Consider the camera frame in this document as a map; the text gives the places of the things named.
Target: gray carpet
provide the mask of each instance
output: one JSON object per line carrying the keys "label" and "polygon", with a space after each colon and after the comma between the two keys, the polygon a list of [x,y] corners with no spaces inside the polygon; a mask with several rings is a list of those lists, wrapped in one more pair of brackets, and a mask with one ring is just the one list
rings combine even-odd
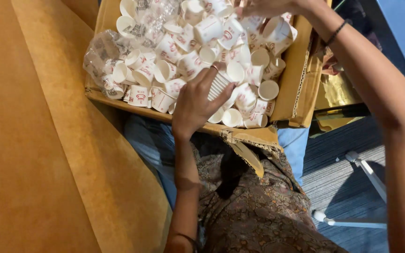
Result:
{"label": "gray carpet", "polygon": [[[385,217],[385,203],[362,168],[346,161],[345,153],[350,150],[358,152],[384,181],[384,147],[373,118],[309,139],[302,178],[312,210],[322,210],[328,218]],[[320,233],[352,253],[388,252],[385,229],[332,227],[314,222]]]}

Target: bracelet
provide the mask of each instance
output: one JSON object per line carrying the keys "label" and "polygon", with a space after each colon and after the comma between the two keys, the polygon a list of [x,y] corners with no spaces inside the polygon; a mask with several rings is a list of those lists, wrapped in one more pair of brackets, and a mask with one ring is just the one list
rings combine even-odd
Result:
{"label": "bracelet", "polygon": [[326,42],[324,45],[328,46],[329,44],[331,44],[335,37],[337,36],[337,34],[340,32],[340,30],[348,23],[348,21],[343,21],[343,24],[341,24],[341,26],[339,28],[337,28],[337,30],[335,30],[334,34],[328,39],[328,42]]}

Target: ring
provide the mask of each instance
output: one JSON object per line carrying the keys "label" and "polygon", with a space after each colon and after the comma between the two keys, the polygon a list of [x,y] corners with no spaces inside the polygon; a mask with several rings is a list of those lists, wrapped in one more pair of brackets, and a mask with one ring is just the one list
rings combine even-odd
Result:
{"label": "ring", "polygon": [[210,66],[210,67],[214,67],[218,72],[220,72],[220,70],[217,68],[217,66],[212,64],[212,66]]}

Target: hand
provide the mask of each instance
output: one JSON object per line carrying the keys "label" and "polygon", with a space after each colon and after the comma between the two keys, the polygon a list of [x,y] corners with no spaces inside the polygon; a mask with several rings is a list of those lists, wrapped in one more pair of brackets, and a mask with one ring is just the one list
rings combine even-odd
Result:
{"label": "hand", "polygon": [[203,69],[180,89],[172,121],[176,141],[189,141],[193,133],[230,98],[235,83],[230,83],[215,100],[207,98],[217,69],[225,70],[226,64],[214,62],[213,66]]}
{"label": "hand", "polygon": [[290,12],[301,14],[310,0],[249,0],[243,8],[236,8],[239,17],[261,16],[272,18]]}

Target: blue jeans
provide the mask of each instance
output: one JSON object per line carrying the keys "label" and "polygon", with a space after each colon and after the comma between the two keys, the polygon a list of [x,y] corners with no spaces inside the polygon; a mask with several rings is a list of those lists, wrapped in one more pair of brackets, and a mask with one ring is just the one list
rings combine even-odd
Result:
{"label": "blue jeans", "polygon": [[[174,209],[176,202],[175,142],[172,126],[132,114],[124,127],[124,135],[135,151],[157,170],[166,197]],[[308,135],[308,128],[278,130],[279,144],[284,148],[295,179],[300,185],[302,185],[302,166]]]}

